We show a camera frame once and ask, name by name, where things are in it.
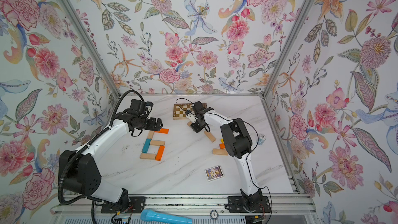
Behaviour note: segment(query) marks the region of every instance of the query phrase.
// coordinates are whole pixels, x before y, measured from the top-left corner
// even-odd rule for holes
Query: orange wooden block
[[[169,133],[169,129],[162,128],[160,131],[158,131],[158,133],[167,134],[167,133]]]
[[[164,146],[160,146],[155,158],[156,161],[160,161],[162,159],[163,151],[164,151]]]

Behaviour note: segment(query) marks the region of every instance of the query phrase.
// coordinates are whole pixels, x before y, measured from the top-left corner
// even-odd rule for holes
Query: wooden block
[[[140,158],[141,159],[155,160],[156,159],[156,154],[141,153]]]
[[[164,146],[160,146],[158,153],[156,154],[156,157],[155,157],[156,161],[160,161],[162,159],[163,151],[164,151]]]
[[[160,131],[158,131],[158,133],[167,134],[167,133],[169,133],[169,129],[162,128]]]
[[[222,149],[213,149],[213,154],[228,156],[228,152],[226,150],[222,150]]]
[[[216,141],[216,138],[213,136],[213,134],[211,134],[211,132],[206,132],[205,131],[205,134],[210,139],[211,142]]]
[[[149,144],[150,144],[151,139],[147,138],[147,140],[144,143],[144,147],[142,147],[142,153],[147,153],[149,149]]]
[[[152,139],[153,138],[153,134],[155,134],[154,131],[149,131],[147,138]]]
[[[164,141],[159,141],[159,140],[151,140],[150,145],[152,146],[164,146],[165,142]]]

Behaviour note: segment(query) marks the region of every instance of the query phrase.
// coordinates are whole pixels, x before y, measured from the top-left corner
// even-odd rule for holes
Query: black cable
[[[117,109],[119,108],[120,103],[122,102],[123,98],[126,97],[126,95],[128,93],[135,93],[136,95],[138,95],[140,97],[140,99],[143,102],[145,102],[144,98],[141,96],[141,94],[139,92],[135,91],[135,90],[128,90],[127,92],[123,93],[122,97],[120,97],[120,99],[117,101],[115,109],[113,110],[112,117],[111,117],[111,122],[109,123],[110,127],[113,126],[113,121],[115,120],[116,112],[117,112]]]
[[[87,148],[89,145],[91,145],[97,138],[99,138],[102,134],[104,134],[106,131],[109,130],[109,127],[106,127],[102,131],[98,132],[96,136],[94,136],[90,141],[87,142],[85,146],[83,146],[80,150],[78,150],[72,158],[68,161],[67,165],[65,166],[64,170],[62,171],[61,176],[59,177],[58,180],[58,201],[62,205],[69,205],[71,203],[76,202],[79,199],[85,198],[85,195],[79,195],[72,200],[65,200],[64,198],[64,184],[65,184],[65,179],[69,173],[69,170],[71,169],[73,163],[77,160],[77,157],[80,156]]]
[[[93,201],[91,203],[91,221],[93,222],[93,224],[97,224],[97,222],[96,222],[96,220],[94,218],[94,204],[95,204],[95,201]]]

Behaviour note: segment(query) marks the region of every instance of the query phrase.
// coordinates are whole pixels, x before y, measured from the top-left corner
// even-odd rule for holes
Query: chessboard
[[[178,104],[174,104],[174,110],[173,110],[173,119],[188,119],[185,115],[185,112],[187,110],[191,110],[193,113],[193,109],[192,109],[192,103],[179,103]],[[207,104],[206,103],[202,103],[204,108],[207,108]]]

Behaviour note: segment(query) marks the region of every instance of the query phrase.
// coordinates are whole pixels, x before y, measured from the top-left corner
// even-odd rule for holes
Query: blue lily
[[[362,110],[356,110],[358,117],[366,124],[383,121],[390,128],[387,131],[387,144],[398,155],[398,83],[397,91],[385,96],[387,109],[377,115],[367,114]]]
[[[6,104],[1,100],[1,97],[6,93],[20,93],[27,89],[30,81],[11,80],[7,82],[0,82],[0,119],[2,119],[8,112]]]
[[[206,33],[215,33],[217,30],[213,29],[211,24],[205,22],[203,18],[206,18],[209,13],[209,3],[206,2],[204,5],[198,6],[198,10],[195,8],[196,0],[184,0],[184,6],[188,10],[188,18],[193,20],[194,26],[190,31],[185,32],[186,36],[193,36],[196,33],[196,28],[202,27]]]
[[[224,90],[228,90],[228,92],[231,92],[231,89],[236,92],[236,93],[240,93],[243,91],[243,89],[240,88],[236,88],[234,87],[235,85],[235,80],[231,80],[230,82],[226,82],[225,78],[218,78],[220,85],[224,88]]]

